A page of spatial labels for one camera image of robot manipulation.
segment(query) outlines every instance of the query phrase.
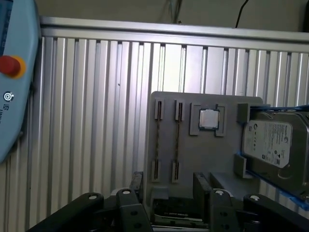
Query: aluminum panel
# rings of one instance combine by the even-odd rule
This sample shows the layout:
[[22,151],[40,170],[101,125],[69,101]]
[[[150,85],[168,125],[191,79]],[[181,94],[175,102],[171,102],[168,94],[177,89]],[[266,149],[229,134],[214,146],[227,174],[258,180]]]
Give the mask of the aluminum panel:
[[[23,232],[84,192],[128,186],[143,170],[153,91],[308,103],[305,34],[42,20],[24,136],[0,166],[4,232]],[[260,192],[299,211],[265,182]]]

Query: metal screw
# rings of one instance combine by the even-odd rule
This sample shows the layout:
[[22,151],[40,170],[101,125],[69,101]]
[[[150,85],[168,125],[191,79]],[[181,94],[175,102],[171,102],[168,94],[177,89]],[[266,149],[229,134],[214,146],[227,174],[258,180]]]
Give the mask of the metal screw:
[[253,200],[255,200],[255,201],[258,201],[258,200],[260,199],[258,196],[254,196],[254,195],[251,196],[250,198],[253,199]]
[[98,197],[97,195],[91,195],[91,196],[89,197],[89,199],[94,200],[94,199],[97,198],[97,197]]
[[129,194],[131,191],[129,191],[129,190],[124,190],[122,193],[123,194]]
[[215,191],[215,193],[217,193],[217,194],[219,194],[220,196],[222,196],[224,192],[222,192],[221,190],[217,190],[217,191]]
[[251,223],[252,223],[252,224],[255,224],[255,225],[258,225],[258,224],[260,224],[261,222],[259,222],[259,221],[251,221]]

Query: drive label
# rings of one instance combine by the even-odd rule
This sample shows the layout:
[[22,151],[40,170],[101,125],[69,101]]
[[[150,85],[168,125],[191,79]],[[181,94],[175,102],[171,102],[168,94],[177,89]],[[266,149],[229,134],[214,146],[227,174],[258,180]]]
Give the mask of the drive label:
[[289,163],[292,125],[251,120],[244,129],[243,153],[283,168]]

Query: black cable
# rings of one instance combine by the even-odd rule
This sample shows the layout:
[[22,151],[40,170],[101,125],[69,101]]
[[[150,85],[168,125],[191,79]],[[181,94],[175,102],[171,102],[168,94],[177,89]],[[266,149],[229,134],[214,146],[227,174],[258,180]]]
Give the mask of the black cable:
[[240,8],[235,28],[238,27],[238,23],[239,23],[239,20],[240,20],[240,17],[241,17],[242,9],[245,7],[245,5],[248,3],[248,1],[249,0],[245,0],[245,2],[243,3],[243,5]]
[[176,10],[175,10],[175,17],[174,17],[173,23],[177,23],[177,21],[178,21],[178,17],[179,17],[179,14],[180,14],[180,9],[182,7],[182,3],[183,3],[183,0],[177,1]]

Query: blue drive holder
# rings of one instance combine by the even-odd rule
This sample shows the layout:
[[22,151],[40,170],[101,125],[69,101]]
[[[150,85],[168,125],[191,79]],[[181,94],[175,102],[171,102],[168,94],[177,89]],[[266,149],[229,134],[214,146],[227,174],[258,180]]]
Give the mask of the blue drive holder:
[[[237,122],[243,126],[250,121],[250,114],[252,111],[273,111],[273,112],[309,112],[309,105],[301,105],[296,107],[271,107],[269,104],[249,104],[249,103],[240,103],[238,104],[238,117]],[[257,177],[266,183],[272,185],[278,189],[279,193],[291,200],[298,207],[302,208],[305,211],[309,211],[309,202],[304,201],[291,193],[288,193],[280,186],[275,185],[270,182],[270,180],[265,179],[259,174],[252,172],[248,169],[251,158],[243,155],[242,151],[239,151],[234,155],[234,173],[244,179],[251,179]]]
[[0,163],[9,156],[21,131],[40,36],[34,0],[0,0],[0,57],[19,57],[26,65],[16,79],[0,73]]

